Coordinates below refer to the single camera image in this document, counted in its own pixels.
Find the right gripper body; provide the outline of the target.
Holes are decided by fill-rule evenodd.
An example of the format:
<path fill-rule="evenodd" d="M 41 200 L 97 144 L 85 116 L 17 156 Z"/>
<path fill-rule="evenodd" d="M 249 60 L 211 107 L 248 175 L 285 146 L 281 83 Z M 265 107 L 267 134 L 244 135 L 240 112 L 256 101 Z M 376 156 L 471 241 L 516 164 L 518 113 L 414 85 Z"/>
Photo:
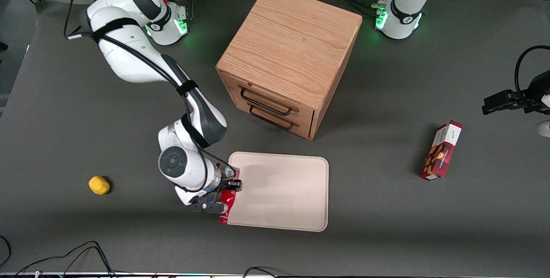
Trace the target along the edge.
<path fill-rule="evenodd" d="M 207 180 L 206 184 L 199 191 L 191 192 L 190 188 L 183 187 L 179 184 L 174 184 L 174 189 L 184 205 L 189 208 L 227 208 L 228 203 L 216 202 L 216 189 L 225 188 L 224 196 L 228 196 L 227 181 L 229 178 L 223 171 L 214 171 L 212 180 Z"/>

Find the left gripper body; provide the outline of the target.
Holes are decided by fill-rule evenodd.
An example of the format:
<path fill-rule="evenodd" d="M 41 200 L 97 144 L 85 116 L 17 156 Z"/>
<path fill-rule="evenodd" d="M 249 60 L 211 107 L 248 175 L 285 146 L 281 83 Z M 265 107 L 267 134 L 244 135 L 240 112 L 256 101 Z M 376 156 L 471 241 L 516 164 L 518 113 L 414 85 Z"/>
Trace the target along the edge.
<path fill-rule="evenodd" d="M 519 83 L 519 72 L 514 72 L 514 85 L 519 96 L 517 106 L 525 113 L 538 112 L 548 115 L 549 110 L 549 88 L 550 71 L 543 72 L 531 80 L 527 89 L 521 90 Z"/>

